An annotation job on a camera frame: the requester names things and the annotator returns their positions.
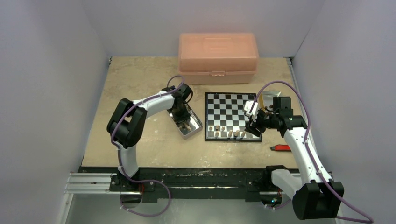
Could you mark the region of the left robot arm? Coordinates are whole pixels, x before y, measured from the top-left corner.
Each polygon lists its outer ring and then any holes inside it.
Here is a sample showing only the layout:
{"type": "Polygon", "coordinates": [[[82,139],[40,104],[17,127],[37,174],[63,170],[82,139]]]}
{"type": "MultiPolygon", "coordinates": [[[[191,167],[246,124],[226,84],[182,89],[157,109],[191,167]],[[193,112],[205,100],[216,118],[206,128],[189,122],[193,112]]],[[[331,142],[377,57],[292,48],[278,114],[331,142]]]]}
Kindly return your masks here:
{"type": "Polygon", "coordinates": [[[187,103],[192,95],[192,89],[181,84],[178,87],[166,87],[156,95],[144,99],[120,100],[106,129],[111,135],[111,143],[117,147],[118,170],[124,175],[121,185],[126,190],[133,191],[139,186],[139,178],[135,175],[139,170],[136,145],[142,136],[146,119],[167,111],[176,127],[190,130],[188,123],[191,113],[187,103]]]}

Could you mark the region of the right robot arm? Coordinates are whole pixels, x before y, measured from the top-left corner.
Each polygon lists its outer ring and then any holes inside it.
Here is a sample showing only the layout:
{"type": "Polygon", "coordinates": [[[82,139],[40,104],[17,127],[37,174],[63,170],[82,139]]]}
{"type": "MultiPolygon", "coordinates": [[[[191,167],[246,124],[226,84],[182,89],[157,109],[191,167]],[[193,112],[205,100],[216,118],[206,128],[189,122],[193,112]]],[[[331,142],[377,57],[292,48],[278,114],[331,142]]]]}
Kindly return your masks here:
{"type": "Polygon", "coordinates": [[[335,218],[341,203],[335,193],[343,196],[342,183],[335,182],[323,167],[307,136],[307,123],[301,115],[294,115],[291,98],[274,97],[272,109],[266,113],[259,109],[257,102],[247,101],[243,107],[249,118],[245,130],[255,136],[266,129],[277,130],[293,153],[300,177],[293,176],[286,168],[274,168],[262,177],[263,186],[283,190],[300,220],[335,218]]]}

